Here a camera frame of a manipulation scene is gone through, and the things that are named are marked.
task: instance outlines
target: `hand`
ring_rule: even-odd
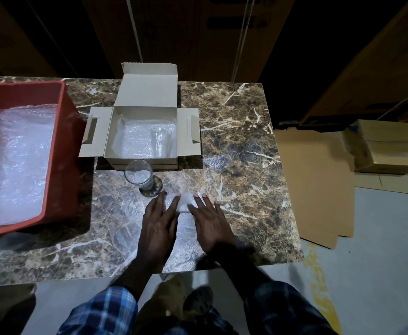
[[[165,195],[162,191],[151,200],[145,209],[142,219],[137,257],[139,262],[160,271],[165,265],[176,239],[179,213],[176,212],[180,194],[173,199],[170,207],[165,210]]]
[[[234,233],[221,210],[220,205],[215,201],[213,207],[208,196],[203,194],[203,204],[201,198],[194,194],[194,199],[198,208],[188,204],[188,210],[195,218],[196,238],[198,239],[204,253],[208,254],[217,243],[226,243],[237,246]]]

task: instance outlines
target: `coaster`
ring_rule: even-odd
[[[145,196],[145,197],[155,197],[157,195],[159,195],[159,193],[162,190],[162,180],[157,177],[156,175],[153,175],[153,180],[154,180],[154,185],[151,189],[148,190],[142,190],[141,188],[139,188],[140,193]]]

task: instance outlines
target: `marble countertop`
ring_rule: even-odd
[[[0,77],[0,82],[54,78]],[[87,117],[112,106],[120,80],[63,78]],[[256,265],[303,259],[280,156],[261,84],[179,82],[181,107],[200,111],[202,163],[179,159],[179,171],[155,172],[168,192],[206,192],[221,203],[242,248]],[[150,198],[103,158],[81,160],[79,214],[0,238],[0,285],[118,275],[136,254]],[[191,214],[179,217],[163,272],[206,268]]]

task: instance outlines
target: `blue plaid sleeve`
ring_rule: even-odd
[[[134,296],[123,287],[109,287],[75,307],[57,335],[125,335],[136,315]]]
[[[244,310],[251,334],[337,334],[325,317],[285,282],[257,287],[246,299]]]

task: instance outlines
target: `red plastic crate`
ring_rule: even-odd
[[[58,104],[41,213],[27,221],[1,225],[0,236],[40,223],[74,216],[78,208],[81,172],[78,153],[86,123],[67,94],[62,81],[0,84],[0,109]]]

